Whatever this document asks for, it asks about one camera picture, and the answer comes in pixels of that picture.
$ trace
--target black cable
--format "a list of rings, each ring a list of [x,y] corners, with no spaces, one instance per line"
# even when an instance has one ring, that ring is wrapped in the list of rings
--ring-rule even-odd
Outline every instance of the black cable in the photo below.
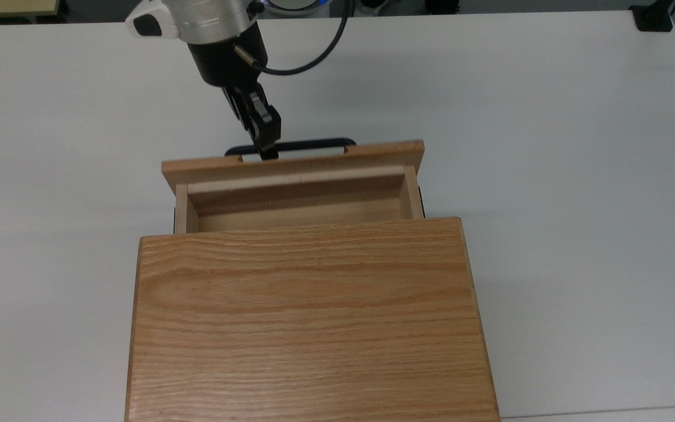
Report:
[[[321,63],[322,60],[327,58],[327,56],[329,56],[329,54],[332,53],[332,50],[335,48],[336,45],[338,45],[340,37],[343,36],[343,30],[345,29],[346,22],[348,22],[348,16],[351,14],[351,11],[353,10],[351,5],[353,5],[353,0],[345,0],[345,5],[343,5],[343,16],[340,19],[340,26],[337,27],[337,32],[335,32],[335,37],[332,38],[332,42],[330,42],[330,45],[327,46],[327,50],[323,51],[322,54],[319,55],[319,57],[317,57],[316,59],[313,59],[311,62],[308,62],[307,64],[304,64],[301,67],[297,67],[296,69],[288,69],[288,70],[270,69],[269,67],[262,66],[257,62],[252,63],[251,67],[259,70],[263,74],[290,76],[306,72],[306,70],[309,70],[312,67],[316,66],[317,64]]]

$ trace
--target white tabletop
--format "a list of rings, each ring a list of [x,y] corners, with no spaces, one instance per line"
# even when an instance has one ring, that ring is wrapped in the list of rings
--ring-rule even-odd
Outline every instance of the white tabletop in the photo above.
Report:
[[[503,422],[675,422],[675,408],[508,417]]]
[[[337,22],[262,22],[272,67]],[[675,32],[629,12],[352,19],[261,77],[284,139],[423,138],[503,417],[675,406]],[[0,27],[0,420],[120,420],[160,161],[249,139],[177,40]]]

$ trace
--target wooden cabinet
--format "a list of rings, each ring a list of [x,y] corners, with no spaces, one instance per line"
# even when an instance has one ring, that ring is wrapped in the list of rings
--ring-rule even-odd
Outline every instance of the wooden cabinet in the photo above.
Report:
[[[126,419],[499,420],[460,220],[422,218],[408,157],[164,166],[205,233],[140,242]]]

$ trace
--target wooden box top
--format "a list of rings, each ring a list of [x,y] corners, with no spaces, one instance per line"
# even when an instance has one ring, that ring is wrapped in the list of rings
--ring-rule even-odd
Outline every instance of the wooden box top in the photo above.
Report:
[[[459,219],[145,237],[126,419],[499,420]]]

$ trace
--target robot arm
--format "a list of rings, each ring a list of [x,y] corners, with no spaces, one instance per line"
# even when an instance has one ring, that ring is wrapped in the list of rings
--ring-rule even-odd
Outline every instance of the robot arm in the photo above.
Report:
[[[263,5],[256,0],[143,0],[126,24],[138,37],[180,38],[187,43],[204,82],[223,89],[233,113],[249,132],[262,159],[276,158],[281,117],[268,104],[260,71],[234,50],[267,64],[257,25]]]

